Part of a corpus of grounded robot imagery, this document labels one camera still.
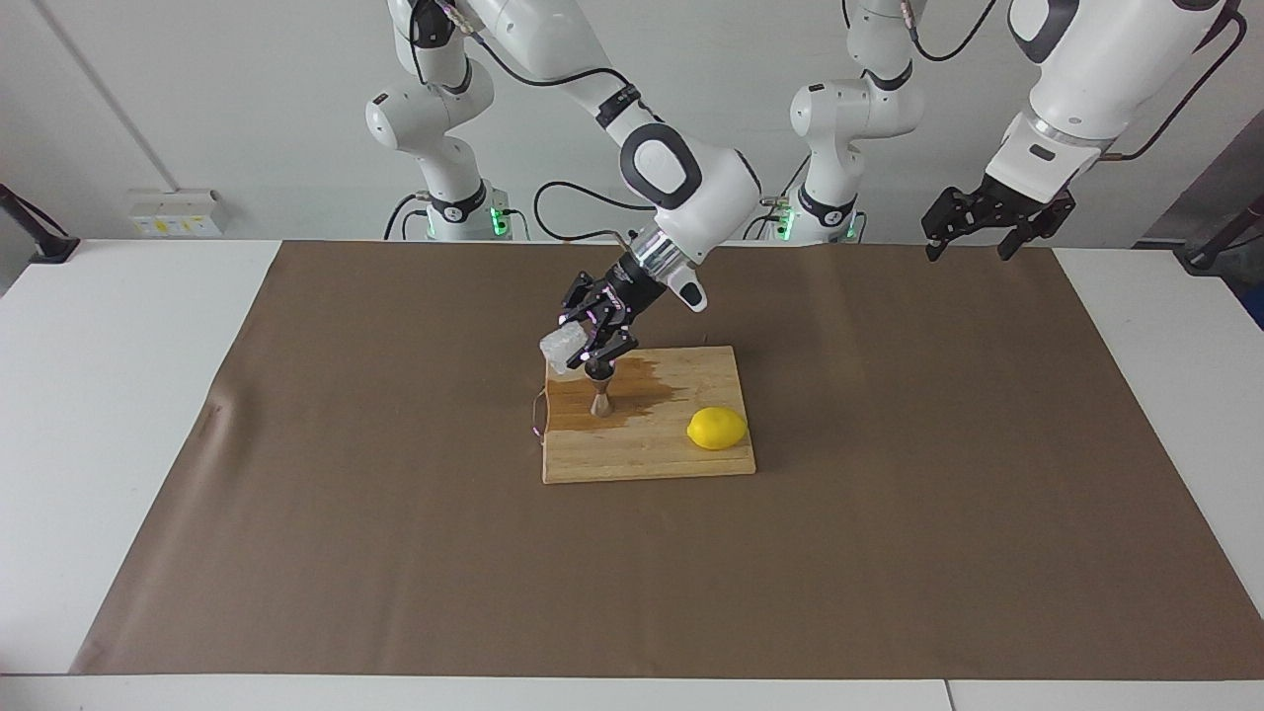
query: green led light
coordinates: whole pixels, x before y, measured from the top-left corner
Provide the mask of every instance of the green led light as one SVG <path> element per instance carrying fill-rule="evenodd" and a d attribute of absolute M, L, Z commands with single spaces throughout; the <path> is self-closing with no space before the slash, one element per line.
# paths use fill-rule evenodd
<path fill-rule="evenodd" d="M 781 235 L 784 242 L 790 242 L 790 230 L 794 229 L 794 209 L 787 207 L 786 214 L 781 215 L 781 220 L 777 223 L 777 234 Z"/>
<path fill-rule="evenodd" d="M 509 234 L 509 220 L 504 219 L 507 215 L 495 207 L 492 207 L 492 232 L 497 237 L 504 237 Z"/>
<path fill-rule="evenodd" d="M 852 221 L 847 225 L 847 234 L 841 238 L 839 242 L 844 242 L 847 244 L 860 244 L 865 238 L 866 221 L 867 218 L 865 216 L 865 213 L 852 213 Z"/>

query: cable connector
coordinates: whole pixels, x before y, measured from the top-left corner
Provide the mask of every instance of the cable connector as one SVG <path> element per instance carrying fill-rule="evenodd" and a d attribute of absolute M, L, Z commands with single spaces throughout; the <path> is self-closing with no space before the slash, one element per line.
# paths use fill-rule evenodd
<path fill-rule="evenodd" d="M 913 3 L 909 0 L 900 0 L 900 14 L 904 15 L 904 27 L 909 28 L 909 32 L 918 32 L 918 18 L 913 14 Z"/>
<path fill-rule="evenodd" d="M 461 30 L 461 34 L 469 37 L 474 35 L 474 25 L 465 18 L 465 15 L 461 14 L 460 10 L 456 9 L 455 5 L 445 3 L 444 0 L 435 0 L 435 1 L 439 3 L 439 8 L 444 10 L 444 14 L 447 15 L 447 19 L 453 20 L 453 24 L 456 25 L 456 29 Z"/>

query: wet stain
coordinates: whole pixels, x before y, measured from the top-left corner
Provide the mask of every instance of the wet stain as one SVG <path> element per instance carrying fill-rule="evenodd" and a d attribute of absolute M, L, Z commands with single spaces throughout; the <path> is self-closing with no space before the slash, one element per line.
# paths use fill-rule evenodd
<path fill-rule="evenodd" d="M 609 417 L 595 417 L 593 383 L 588 378 L 549 382 L 549 431 L 608 430 L 621 428 L 628 419 L 648 415 L 655 406 L 676 400 L 683 387 L 671 387 L 655 374 L 655 362 L 641 356 L 624 356 L 614 366 L 614 380 L 608 395 L 614 405 Z"/>

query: white table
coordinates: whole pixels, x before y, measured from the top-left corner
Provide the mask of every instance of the white table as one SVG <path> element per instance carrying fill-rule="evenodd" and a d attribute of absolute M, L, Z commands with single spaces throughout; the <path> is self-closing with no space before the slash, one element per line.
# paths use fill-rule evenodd
<path fill-rule="evenodd" d="M 0 299 L 0 673 L 62 674 L 70 667 L 278 245 L 87 243 L 67 264 L 28 268 Z M 1186 276 L 1168 253 L 1057 254 L 1264 610 L 1264 333 L 1224 285 Z M 59 429 L 75 434 L 61 438 Z M 411 708 L 944 711 L 952 701 L 958 711 L 1229 710 L 1264 708 L 1264 683 L 0 678 L 5 711 L 77 708 L 88 700 L 106 708 L 370 701 Z"/>

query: brown paper sheet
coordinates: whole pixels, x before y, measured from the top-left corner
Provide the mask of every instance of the brown paper sheet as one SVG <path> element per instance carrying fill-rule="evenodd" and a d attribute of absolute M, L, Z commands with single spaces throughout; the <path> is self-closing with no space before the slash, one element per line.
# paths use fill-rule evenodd
<path fill-rule="evenodd" d="M 1049 252 L 722 249 L 760 473 L 546 487 L 585 247 L 291 243 L 75 669 L 1264 677 L 1264 624 Z"/>

